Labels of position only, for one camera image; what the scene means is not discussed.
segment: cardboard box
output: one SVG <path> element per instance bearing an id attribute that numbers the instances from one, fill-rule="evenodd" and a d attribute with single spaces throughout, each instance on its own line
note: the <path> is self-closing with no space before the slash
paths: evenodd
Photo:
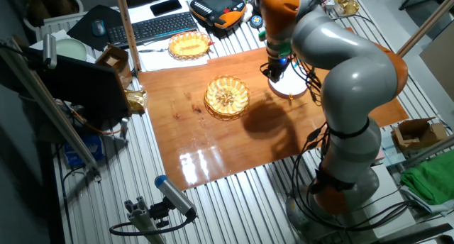
<path id="1" fill-rule="evenodd" d="M 133 81 L 133 75 L 128 64 L 128 53 L 125 50 L 108 44 L 107 49 L 96 60 L 95 64 L 115 69 L 123 89 L 126 89 Z"/>
<path id="2" fill-rule="evenodd" d="M 404 121 L 391 132 L 392 138 L 402 152 L 420 150 L 448 137 L 442 123 L 430 124 L 432 118 Z"/>

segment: wooden table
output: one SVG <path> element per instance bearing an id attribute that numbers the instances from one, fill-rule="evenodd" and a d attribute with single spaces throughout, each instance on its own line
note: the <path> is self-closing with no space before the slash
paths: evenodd
<path id="1" fill-rule="evenodd" d="M 139 74 L 165 173 L 180 189 L 296 155 L 307 135 L 325 122 L 308 92 L 289 101 L 270 90 L 259 71 L 266 60 L 260 48 L 203 66 Z M 316 73 L 324 79 L 328 71 Z M 250 108 L 236 121 L 220 121 L 204 107 L 206 85 L 222 74 L 241 78 L 251 91 Z M 380 126 L 408 118 L 396 99 L 370 116 Z"/>

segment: golden woven bowl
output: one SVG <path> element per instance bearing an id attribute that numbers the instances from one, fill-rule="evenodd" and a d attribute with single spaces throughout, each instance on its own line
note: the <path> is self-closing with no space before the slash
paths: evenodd
<path id="1" fill-rule="evenodd" d="M 249 107 L 250 92 L 243 80 L 228 75 L 210 81 L 205 91 L 205 106 L 221 120 L 234 120 Z"/>
<path id="2" fill-rule="evenodd" d="M 210 37 L 199 31 L 174 35 L 169 40 L 169 53 L 178 60 L 195 60 L 207 54 Z"/>

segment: computer mouse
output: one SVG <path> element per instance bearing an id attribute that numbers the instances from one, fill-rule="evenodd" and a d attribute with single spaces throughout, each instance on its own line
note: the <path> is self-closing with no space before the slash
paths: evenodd
<path id="1" fill-rule="evenodd" d="M 104 27 L 104 22 L 101 20 L 95 20 L 92 23 L 92 32 L 94 36 L 106 35 L 106 27 Z"/>

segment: green towel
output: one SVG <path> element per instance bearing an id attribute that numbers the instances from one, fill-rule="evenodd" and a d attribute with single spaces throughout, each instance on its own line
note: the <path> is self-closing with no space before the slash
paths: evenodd
<path id="1" fill-rule="evenodd" d="M 428 205 L 454 199 L 454 150 L 403 172 L 401 183 Z"/>

